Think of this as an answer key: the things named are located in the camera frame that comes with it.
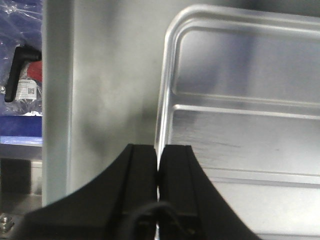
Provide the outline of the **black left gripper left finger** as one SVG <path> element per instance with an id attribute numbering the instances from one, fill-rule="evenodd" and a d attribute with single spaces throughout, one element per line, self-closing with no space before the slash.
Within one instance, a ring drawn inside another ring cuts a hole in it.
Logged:
<path id="1" fill-rule="evenodd" d="M 154 203 L 157 156 L 152 145 L 128 144 L 97 177 L 72 194 L 27 213 L 11 240 L 113 240 L 136 209 Z"/>

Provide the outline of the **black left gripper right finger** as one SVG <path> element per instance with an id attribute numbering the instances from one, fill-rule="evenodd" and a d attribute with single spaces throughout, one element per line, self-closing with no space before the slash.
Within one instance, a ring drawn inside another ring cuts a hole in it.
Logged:
<path id="1" fill-rule="evenodd" d="M 190 240 L 257 240 L 200 166 L 191 146 L 166 145 L 159 165 L 160 200 L 169 203 Z"/>

